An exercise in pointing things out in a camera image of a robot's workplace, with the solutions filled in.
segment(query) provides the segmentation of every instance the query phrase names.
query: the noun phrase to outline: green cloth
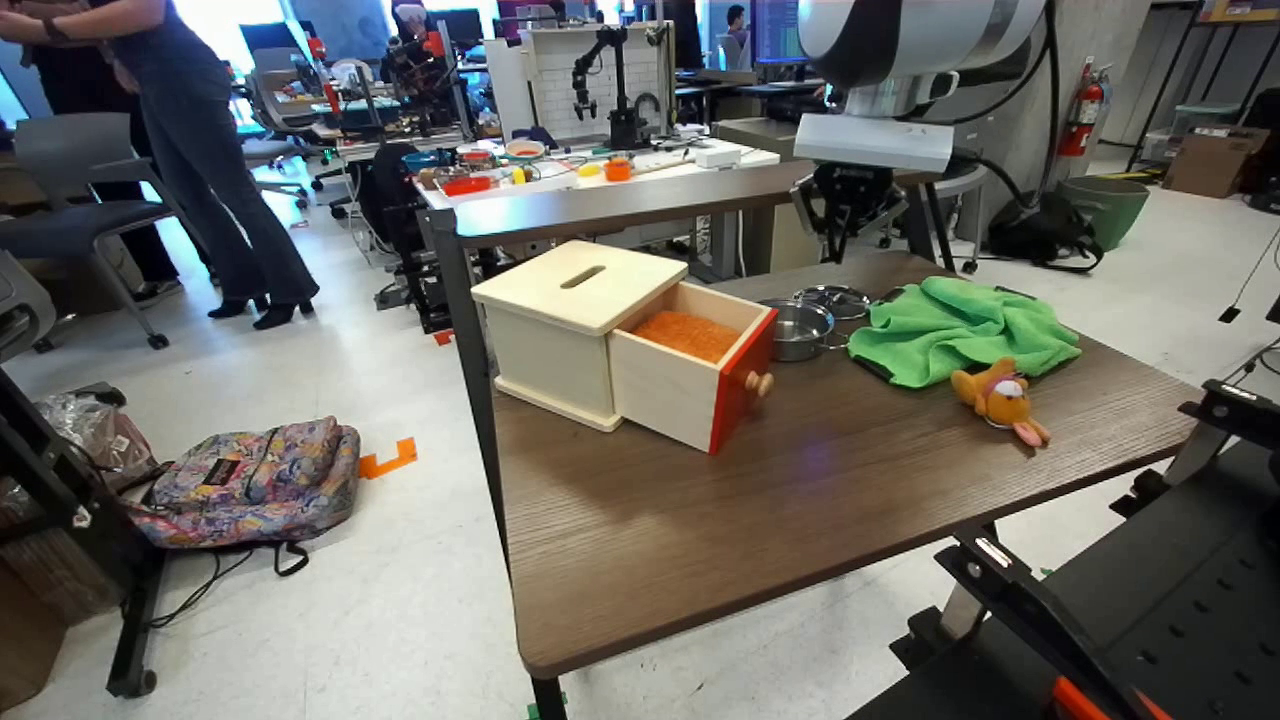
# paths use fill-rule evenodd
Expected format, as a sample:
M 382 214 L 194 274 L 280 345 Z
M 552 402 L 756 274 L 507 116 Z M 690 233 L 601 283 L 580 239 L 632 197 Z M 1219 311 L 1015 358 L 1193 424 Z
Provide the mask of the green cloth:
M 848 335 L 848 358 L 884 370 L 896 388 L 929 388 L 1001 358 L 1045 375 L 1081 358 L 1081 335 L 1033 298 L 929 276 L 878 304 L 870 327 Z

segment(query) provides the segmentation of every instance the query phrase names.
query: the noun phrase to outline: orange drawer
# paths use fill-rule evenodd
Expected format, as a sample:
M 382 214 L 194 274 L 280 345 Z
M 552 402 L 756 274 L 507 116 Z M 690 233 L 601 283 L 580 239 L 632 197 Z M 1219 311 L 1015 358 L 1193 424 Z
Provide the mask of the orange drawer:
M 642 335 L 658 311 L 727 327 L 727 348 L 709 359 L 680 341 Z M 699 452 L 721 452 L 735 419 L 772 388 L 777 311 L 699 283 L 676 283 L 645 317 L 612 334 L 612 396 L 623 419 Z

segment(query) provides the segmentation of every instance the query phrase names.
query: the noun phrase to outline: backpack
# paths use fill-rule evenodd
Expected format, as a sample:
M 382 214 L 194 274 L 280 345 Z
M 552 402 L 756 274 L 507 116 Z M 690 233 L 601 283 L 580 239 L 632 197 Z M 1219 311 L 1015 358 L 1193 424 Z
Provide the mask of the backpack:
M 1090 217 L 1066 191 L 1005 204 L 992 217 L 990 247 L 1057 274 L 1093 274 L 1106 261 Z
M 359 438 L 332 417 L 270 434 L 221 434 L 164 476 L 128 490 L 119 506 L 161 549 L 284 543 L 306 566 L 298 541 L 354 517 L 356 466 Z

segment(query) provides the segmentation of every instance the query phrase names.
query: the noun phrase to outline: office chair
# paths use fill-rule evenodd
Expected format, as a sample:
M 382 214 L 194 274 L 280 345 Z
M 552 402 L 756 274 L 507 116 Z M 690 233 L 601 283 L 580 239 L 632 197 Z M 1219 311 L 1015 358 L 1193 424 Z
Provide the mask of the office chair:
M 167 335 L 161 335 L 149 324 L 149 317 L 136 308 L 134 292 L 113 270 L 113 257 L 119 257 L 117 254 L 119 233 L 161 223 L 173 214 L 151 202 L 94 197 L 94 186 L 105 186 L 105 182 L 136 182 L 136 186 L 149 182 L 151 189 L 161 189 L 151 166 L 134 152 L 128 116 L 76 113 L 76 116 L 30 120 L 12 131 L 12 152 L 48 197 L 48 214 L 5 222 L 0 254 L 90 257 L 105 274 L 125 311 L 144 327 L 149 345 L 167 348 Z

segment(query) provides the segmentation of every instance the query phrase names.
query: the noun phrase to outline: computer monitor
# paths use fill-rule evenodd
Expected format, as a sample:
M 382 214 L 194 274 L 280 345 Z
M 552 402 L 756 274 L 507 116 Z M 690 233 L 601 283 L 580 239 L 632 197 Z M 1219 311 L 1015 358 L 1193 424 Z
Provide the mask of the computer monitor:
M 298 67 L 298 62 L 314 62 L 302 24 L 239 24 L 239 36 L 257 67 Z
M 756 67 L 810 66 L 802 48 L 802 0 L 753 5 Z
M 441 10 L 441 12 L 431 10 L 430 27 L 435 27 L 441 22 L 455 54 L 486 43 L 486 24 L 477 10 Z

